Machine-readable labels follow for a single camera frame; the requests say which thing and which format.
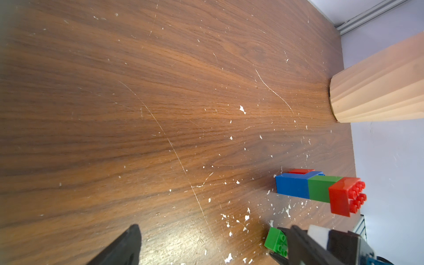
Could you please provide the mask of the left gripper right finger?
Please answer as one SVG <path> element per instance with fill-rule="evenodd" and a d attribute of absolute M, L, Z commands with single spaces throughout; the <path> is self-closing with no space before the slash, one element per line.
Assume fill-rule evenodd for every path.
<path fill-rule="evenodd" d="M 306 232 L 293 225 L 287 232 L 290 265 L 342 265 L 327 250 L 330 229 L 311 225 Z"/>

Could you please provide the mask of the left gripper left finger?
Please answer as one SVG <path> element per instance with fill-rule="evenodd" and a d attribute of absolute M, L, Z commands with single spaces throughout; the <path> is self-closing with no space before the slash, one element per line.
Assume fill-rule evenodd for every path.
<path fill-rule="evenodd" d="M 139 225 L 132 224 L 88 265 L 138 265 L 142 246 Z"/>

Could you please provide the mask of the green small lego brick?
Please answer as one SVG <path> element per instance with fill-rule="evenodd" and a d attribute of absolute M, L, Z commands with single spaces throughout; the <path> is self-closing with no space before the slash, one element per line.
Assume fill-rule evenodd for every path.
<path fill-rule="evenodd" d="M 265 248 L 279 254 L 285 258 L 288 257 L 288 241 L 285 233 L 278 228 L 271 227 L 264 244 Z"/>
<path fill-rule="evenodd" d="M 342 177 L 317 175 L 308 179 L 309 198 L 313 201 L 330 203 L 329 188 Z"/>

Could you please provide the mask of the blue small lego brick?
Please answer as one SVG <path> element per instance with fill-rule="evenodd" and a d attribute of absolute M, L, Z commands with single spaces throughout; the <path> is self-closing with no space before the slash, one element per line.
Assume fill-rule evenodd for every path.
<path fill-rule="evenodd" d="M 292 197 L 309 199 L 308 179 L 306 174 L 284 173 L 275 177 L 277 193 Z"/>

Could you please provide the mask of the blue long lego brick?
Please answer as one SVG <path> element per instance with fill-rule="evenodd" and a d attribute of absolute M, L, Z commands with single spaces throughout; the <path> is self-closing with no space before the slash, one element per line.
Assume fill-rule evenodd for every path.
<path fill-rule="evenodd" d="M 308 173 L 305 174 L 301 174 L 301 177 L 304 178 L 311 178 L 311 177 L 315 177 L 315 176 L 324 176 L 325 174 L 322 171 L 310 171 Z"/>

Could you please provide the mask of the red small lego brick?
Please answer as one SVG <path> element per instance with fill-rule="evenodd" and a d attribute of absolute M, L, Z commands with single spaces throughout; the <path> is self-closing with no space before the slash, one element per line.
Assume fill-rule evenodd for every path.
<path fill-rule="evenodd" d="M 311 170 L 311 169 L 294 169 L 294 170 L 289 171 L 288 173 L 291 173 L 291 174 L 307 174 L 307 173 L 313 172 L 313 171 L 314 170 Z"/>

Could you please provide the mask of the red long lego brick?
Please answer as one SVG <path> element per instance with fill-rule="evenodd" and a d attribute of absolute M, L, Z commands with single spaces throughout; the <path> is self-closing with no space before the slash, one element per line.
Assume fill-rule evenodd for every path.
<path fill-rule="evenodd" d="M 343 177 L 329 187 L 331 213 L 350 217 L 366 202 L 365 182 L 360 178 Z"/>

